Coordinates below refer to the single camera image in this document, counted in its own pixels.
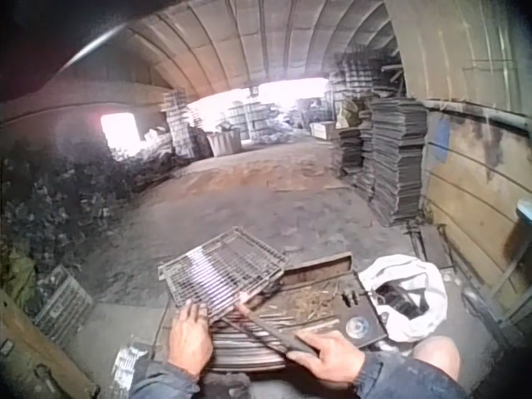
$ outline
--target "wire mesh grate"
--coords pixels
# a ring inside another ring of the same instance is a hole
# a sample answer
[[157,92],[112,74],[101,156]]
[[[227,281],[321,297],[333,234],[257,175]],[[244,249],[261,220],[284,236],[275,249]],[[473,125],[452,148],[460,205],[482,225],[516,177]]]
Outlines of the wire mesh grate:
[[178,308],[206,303],[211,322],[231,310],[241,292],[253,297],[283,275],[287,259],[235,227],[159,267]]
[[65,347],[85,321],[94,302],[62,266],[57,266],[52,273],[66,278],[33,323],[54,343]]

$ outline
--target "blue sleeve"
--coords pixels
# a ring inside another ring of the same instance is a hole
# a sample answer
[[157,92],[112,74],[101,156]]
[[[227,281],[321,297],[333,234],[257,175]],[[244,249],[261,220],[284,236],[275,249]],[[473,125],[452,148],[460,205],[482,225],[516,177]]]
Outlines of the blue sleeve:
[[395,353],[366,353],[354,382],[361,399],[466,399],[466,392],[442,370]]
[[200,389],[192,376],[171,364],[152,362],[147,377],[131,388],[131,399],[190,399]]

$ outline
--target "concrete floor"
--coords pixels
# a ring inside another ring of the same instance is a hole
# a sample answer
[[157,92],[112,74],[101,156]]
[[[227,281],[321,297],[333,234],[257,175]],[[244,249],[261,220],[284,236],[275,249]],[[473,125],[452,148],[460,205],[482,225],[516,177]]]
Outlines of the concrete floor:
[[[102,397],[118,349],[131,340],[153,342],[167,300],[156,266],[234,225],[285,252],[291,264],[348,250],[362,270],[383,255],[413,254],[400,228],[383,228],[365,201],[334,179],[330,157],[328,143],[303,140],[201,161],[131,207],[93,247],[78,276],[100,303],[68,352],[102,385]],[[480,320],[465,311],[455,280],[446,283],[448,318],[436,333],[456,341],[460,383],[469,390],[489,370],[498,348]],[[300,386],[272,375],[255,382],[252,393],[317,395]]]

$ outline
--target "person's right hand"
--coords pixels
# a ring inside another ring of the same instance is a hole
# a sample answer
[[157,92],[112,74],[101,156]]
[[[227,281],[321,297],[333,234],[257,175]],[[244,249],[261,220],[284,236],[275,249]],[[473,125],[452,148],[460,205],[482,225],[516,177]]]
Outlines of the person's right hand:
[[325,334],[297,332],[296,335],[319,350],[319,357],[303,352],[288,352],[287,358],[306,367],[314,376],[332,382],[353,383],[362,368],[365,355],[339,331]]

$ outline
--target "person's left hand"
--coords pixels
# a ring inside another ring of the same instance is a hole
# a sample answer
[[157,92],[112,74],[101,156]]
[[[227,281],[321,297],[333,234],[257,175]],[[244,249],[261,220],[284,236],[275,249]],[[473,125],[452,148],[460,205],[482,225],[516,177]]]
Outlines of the person's left hand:
[[198,379],[212,353],[207,306],[189,300],[172,322],[168,363]]

